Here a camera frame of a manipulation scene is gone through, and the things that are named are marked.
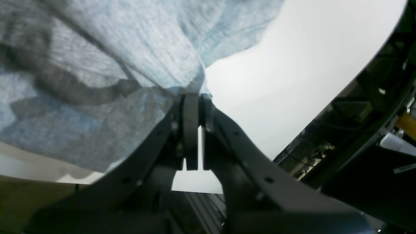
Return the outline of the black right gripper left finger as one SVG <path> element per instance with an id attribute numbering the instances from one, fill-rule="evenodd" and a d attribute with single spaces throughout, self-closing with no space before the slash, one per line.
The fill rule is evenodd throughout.
<path id="1" fill-rule="evenodd" d="M 199 96 L 186 94 L 119 166 L 37 211 L 24 234 L 171 234 L 167 194 L 178 170 L 198 168 Z"/>

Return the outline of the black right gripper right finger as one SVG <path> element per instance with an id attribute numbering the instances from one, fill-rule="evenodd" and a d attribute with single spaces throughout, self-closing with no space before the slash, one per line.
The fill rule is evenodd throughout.
<path id="1" fill-rule="evenodd" d="M 270 161 L 208 95 L 200 97 L 203 164 L 222 185 L 224 234 L 370 234 L 366 219 Z"/>

